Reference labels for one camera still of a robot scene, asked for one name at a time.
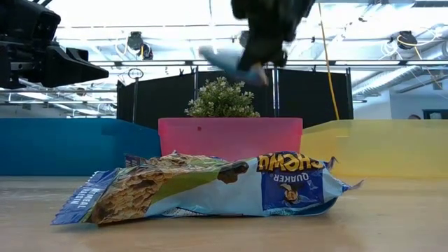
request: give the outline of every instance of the snack bag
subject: snack bag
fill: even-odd
[[[112,223],[136,218],[322,214],[345,191],[329,162],[280,152],[226,162],[173,153],[98,171],[77,189],[53,225]]]

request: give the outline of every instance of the potted plant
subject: potted plant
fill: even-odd
[[[207,81],[185,113],[191,118],[159,119],[163,155],[173,151],[233,161],[277,151],[298,151],[299,118],[261,118],[254,111],[253,93],[244,83],[220,77]]]

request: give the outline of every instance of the pink plastic bin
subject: pink plastic bin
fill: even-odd
[[[162,155],[173,151],[235,161],[276,151],[299,151],[300,118],[162,118]]]

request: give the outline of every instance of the black curtain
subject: black curtain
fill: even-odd
[[[134,86],[118,89],[118,119],[132,122]],[[193,74],[140,81],[135,123],[157,130],[159,118],[186,117],[194,92]]]
[[[349,74],[332,73],[339,119],[353,119]],[[303,127],[336,120],[328,74],[279,69],[279,116],[303,119]]]
[[[257,87],[245,84],[242,92],[253,93],[253,107],[260,113],[261,117],[274,117],[274,98],[272,96],[272,70],[266,70],[269,78],[269,86]],[[199,72],[198,87],[202,87],[206,80],[214,81],[217,77],[226,77],[230,82],[239,82],[239,80],[228,76],[223,71]]]

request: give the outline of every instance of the ceiling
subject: ceiling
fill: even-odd
[[[401,50],[396,44],[388,44],[390,37],[399,31],[412,31],[418,38],[418,50],[437,46],[448,36],[446,8],[413,8],[414,1],[395,0],[395,4],[369,4],[368,1],[346,0],[347,3],[321,1],[322,21],[325,31],[328,57],[331,60],[396,60],[399,57],[416,57],[415,50]],[[125,52],[126,38],[133,31],[142,32],[144,41],[153,49],[154,60],[200,60],[197,49],[212,45],[217,48],[242,50],[235,38],[247,29],[245,21],[232,16],[228,0],[164,0],[164,1],[106,1],[106,0],[53,0],[48,5],[62,18],[56,39],[63,47],[89,51],[93,62],[140,60],[135,52]],[[323,36],[319,7],[314,4],[308,18],[297,28],[297,38],[286,44],[290,60],[324,60]],[[116,101],[116,83],[127,77],[129,67],[105,66],[107,79],[79,83],[61,90],[83,88],[91,91],[83,96],[71,94],[47,94],[49,99],[67,101],[99,101],[82,104],[84,109],[98,114],[113,115],[113,106],[100,101]],[[177,75],[181,66],[142,67],[145,79]],[[366,80],[366,76],[378,71],[352,69],[352,83]],[[27,84],[29,90],[40,90],[38,85]],[[74,105],[66,104],[72,109]]]

